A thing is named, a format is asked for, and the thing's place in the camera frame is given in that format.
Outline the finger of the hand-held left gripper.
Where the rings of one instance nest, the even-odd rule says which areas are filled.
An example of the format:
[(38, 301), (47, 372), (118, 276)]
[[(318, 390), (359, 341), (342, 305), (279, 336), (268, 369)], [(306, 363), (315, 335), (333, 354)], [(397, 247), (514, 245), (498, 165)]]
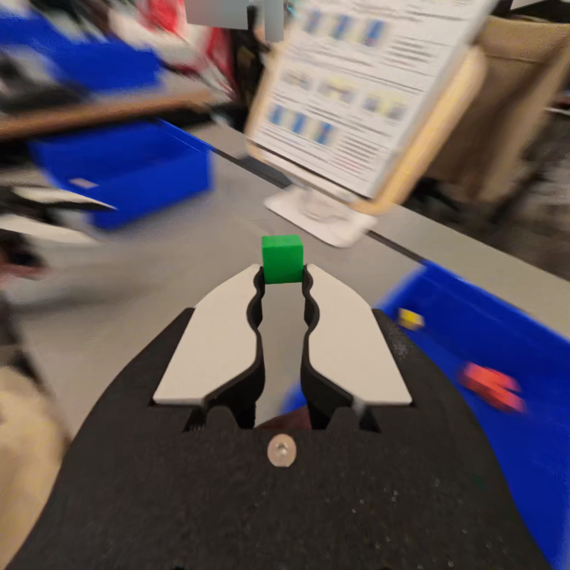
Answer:
[(99, 240), (65, 226), (47, 224), (16, 214), (1, 215), (1, 231), (20, 236), (66, 245), (93, 245)]
[(11, 195), (21, 204), (42, 208), (116, 211), (112, 205), (71, 192), (69, 190), (43, 186), (12, 186)]

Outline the red wooden cube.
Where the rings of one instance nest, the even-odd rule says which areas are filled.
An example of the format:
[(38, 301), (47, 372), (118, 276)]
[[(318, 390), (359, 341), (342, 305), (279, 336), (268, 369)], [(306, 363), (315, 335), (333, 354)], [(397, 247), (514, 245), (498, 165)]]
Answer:
[(520, 385), (515, 379), (499, 374), (489, 380), (484, 400), (493, 408), (505, 413), (524, 414), (527, 408), (520, 393)]
[(501, 378), (496, 371), (473, 362), (467, 362), (458, 377), (461, 386), (481, 398), (495, 396), (498, 390), (503, 388)]

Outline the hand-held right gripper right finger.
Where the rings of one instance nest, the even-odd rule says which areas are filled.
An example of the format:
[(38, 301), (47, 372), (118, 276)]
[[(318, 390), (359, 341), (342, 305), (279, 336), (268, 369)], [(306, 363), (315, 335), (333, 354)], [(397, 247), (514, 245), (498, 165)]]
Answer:
[(367, 424), (376, 409), (407, 410), (412, 395), (379, 324), (377, 310), (314, 263), (305, 265), (300, 383), (312, 429), (340, 409)]

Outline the brown wooden desk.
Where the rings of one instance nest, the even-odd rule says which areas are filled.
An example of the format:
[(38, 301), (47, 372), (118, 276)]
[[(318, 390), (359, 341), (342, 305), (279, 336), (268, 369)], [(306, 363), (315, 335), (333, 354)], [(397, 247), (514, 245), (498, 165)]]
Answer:
[(155, 115), (178, 108), (204, 109), (216, 102), (210, 89), (160, 96), (138, 96), (26, 111), (1, 116), (1, 142), (46, 133)]

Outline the printed instruction sheet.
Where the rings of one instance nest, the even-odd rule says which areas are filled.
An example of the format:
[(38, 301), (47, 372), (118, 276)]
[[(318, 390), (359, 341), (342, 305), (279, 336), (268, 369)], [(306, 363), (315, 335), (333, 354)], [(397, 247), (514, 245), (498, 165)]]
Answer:
[(372, 198), (494, 1), (300, 1), (247, 141), (292, 180)]

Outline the green wooden cube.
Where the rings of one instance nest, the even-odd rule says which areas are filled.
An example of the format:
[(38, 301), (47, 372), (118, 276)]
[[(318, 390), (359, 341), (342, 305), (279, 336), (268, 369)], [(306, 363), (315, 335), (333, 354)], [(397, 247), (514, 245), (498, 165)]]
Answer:
[(301, 283), (304, 272), (304, 248), (296, 234), (262, 237), (265, 284)]

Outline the blue plastic bin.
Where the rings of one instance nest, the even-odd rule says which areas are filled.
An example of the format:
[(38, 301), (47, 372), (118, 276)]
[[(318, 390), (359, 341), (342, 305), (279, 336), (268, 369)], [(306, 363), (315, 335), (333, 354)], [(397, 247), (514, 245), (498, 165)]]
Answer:
[(53, 185), (115, 208), (88, 217), (107, 232), (211, 188), (212, 146), (161, 119), (36, 138), (28, 148)]
[[(406, 330), (398, 309), (424, 317)], [(412, 395), (357, 424), (297, 431), (294, 535), (316, 569), (564, 569), (569, 341), (432, 263), (373, 308)], [(461, 386), (473, 362), (515, 379), (527, 411)]]
[(71, 39), (41, 15), (1, 12), (1, 47), (28, 48), (47, 62), (56, 80), (91, 92), (136, 90), (160, 82), (160, 61), (152, 49), (120, 39)]

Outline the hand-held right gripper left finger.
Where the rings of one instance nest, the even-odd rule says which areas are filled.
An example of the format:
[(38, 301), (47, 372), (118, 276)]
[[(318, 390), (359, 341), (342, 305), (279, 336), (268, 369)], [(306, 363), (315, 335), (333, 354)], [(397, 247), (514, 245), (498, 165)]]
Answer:
[(252, 429), (265, 387), (259, 325), (265, 294), (263, 268), (246, 267), (204, 296), (191, 312), (153, 395), (153, 403), (209, 411), (228, 407)]

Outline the instruction sheet on stand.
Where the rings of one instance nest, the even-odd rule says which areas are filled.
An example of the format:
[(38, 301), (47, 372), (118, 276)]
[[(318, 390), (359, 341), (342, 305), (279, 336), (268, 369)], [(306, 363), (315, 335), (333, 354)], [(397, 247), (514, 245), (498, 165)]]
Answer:
[[(373, 228), (376, 216), (409, 196), (480, 90), (485, 75), (485, 57), (478, 48), (473, 47), (474, 39), (462, 51), (434, 104), (396, 160), (394, 169), (378, 186), (372, 198), (355, 197), (345, 202), (311, 186), (304, 186), (260, 160), (259, 153), (251, 149), (246, 136), (249, 153), (260, 162), (279, 170), (291, 181), (288, 188), (265, 200), (267, 209), (331, 246), (352, 246)], [(267, 68), (283, 44), (275, 47)]]

